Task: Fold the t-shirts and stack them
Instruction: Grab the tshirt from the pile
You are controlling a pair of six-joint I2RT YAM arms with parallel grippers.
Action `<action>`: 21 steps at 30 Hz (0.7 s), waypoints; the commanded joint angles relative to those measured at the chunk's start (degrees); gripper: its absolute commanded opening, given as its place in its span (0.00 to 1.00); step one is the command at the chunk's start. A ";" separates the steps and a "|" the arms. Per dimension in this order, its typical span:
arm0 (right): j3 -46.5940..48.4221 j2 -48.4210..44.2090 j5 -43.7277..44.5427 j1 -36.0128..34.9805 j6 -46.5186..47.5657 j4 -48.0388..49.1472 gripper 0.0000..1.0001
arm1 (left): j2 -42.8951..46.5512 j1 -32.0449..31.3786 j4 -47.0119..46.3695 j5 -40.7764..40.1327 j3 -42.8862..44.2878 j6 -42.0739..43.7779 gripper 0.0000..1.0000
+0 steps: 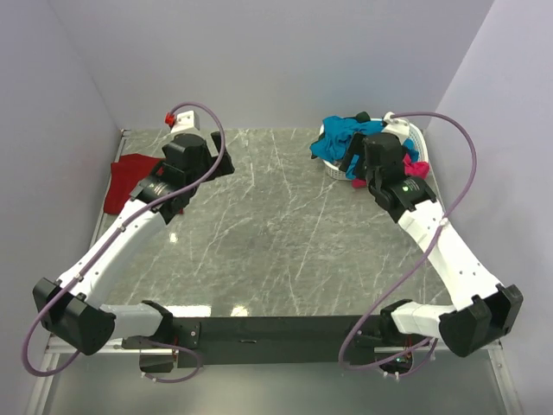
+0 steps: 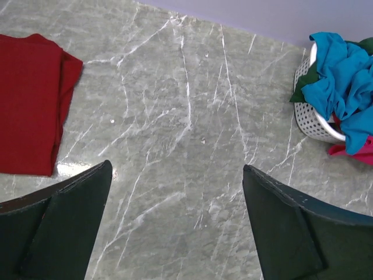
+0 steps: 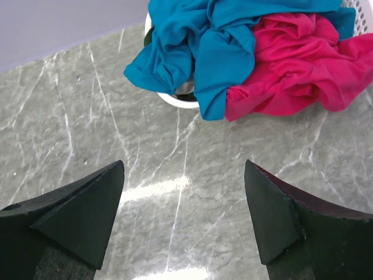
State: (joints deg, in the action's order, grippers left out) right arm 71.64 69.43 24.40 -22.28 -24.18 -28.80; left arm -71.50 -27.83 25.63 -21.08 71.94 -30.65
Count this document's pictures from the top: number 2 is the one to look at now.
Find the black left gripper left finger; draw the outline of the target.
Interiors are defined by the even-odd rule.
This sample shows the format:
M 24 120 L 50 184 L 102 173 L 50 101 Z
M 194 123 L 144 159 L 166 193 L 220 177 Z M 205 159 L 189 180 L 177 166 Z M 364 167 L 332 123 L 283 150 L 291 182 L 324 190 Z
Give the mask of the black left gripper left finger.
M 110 192 L 105 160 L 1 203 L 1 279 L 84 279 Z

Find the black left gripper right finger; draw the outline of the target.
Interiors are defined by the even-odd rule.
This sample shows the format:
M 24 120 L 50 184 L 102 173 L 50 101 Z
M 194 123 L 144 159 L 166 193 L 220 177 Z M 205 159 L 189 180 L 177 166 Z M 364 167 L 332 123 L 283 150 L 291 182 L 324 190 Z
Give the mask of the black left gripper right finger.
M 242 186 L 264 279 L 372 279 L 372 217 L 243 168 Z

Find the blue t shirt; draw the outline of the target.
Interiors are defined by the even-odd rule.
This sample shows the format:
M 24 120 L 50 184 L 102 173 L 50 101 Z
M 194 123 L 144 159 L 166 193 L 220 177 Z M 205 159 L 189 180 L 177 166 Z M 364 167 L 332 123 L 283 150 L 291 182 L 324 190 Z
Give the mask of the blue t shirt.
M 346 153 L 355 155 L 372 135 L 372 55 L 337 33 L 309 39 L 317 46 L 318 79 L 302 87 L 304 99 L 325 120 L 340 120 Z

